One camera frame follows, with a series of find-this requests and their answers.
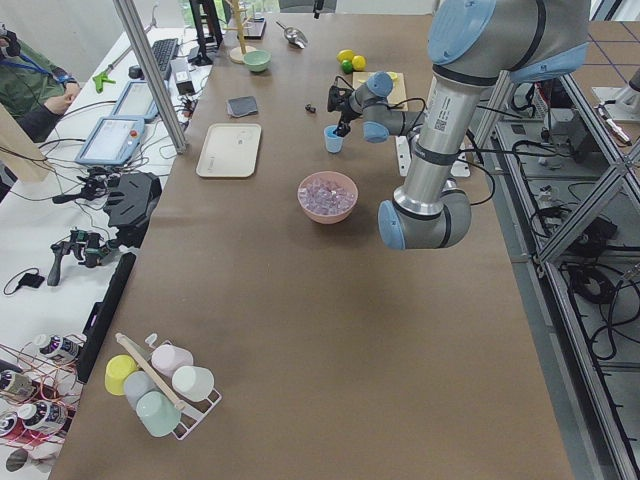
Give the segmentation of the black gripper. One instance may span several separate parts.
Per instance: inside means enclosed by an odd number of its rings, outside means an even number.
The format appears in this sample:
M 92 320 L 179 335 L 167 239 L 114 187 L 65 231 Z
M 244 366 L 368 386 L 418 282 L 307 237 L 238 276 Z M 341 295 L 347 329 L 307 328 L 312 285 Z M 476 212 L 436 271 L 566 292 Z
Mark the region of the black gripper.
M 323 10 L 323 0 L 314 0 L 313 3 L 313 16 L 318 19 Z M 337 123 L 335 133 L 336 134 L 349 134 L 351 131 L 351 122 L 358 119 L 360 114 L 350 107 L 344 107 L 341 110 L 341 115 Z

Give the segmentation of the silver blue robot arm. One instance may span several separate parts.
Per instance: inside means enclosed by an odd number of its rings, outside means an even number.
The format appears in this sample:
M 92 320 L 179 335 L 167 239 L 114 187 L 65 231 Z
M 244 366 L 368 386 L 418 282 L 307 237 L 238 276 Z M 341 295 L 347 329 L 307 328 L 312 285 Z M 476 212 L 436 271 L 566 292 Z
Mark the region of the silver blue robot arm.
M 501 72 L 514 83 L 557 78 L 577 70 L 588 50 L 588 1 L 447 1 L 429 30 L 428 56 L 436 85 L 424 112 L 401 112 L 387 100 L 393 86 L 383 72 L 363 85 L 329 91 L 336 133 L 363 120 L 371 143 L 415 133 L 409 171 L 380 204 L 381 239 L 392 249 L 435 249 L 468 232 L 471 205 L 450 177 L 481 94 Z

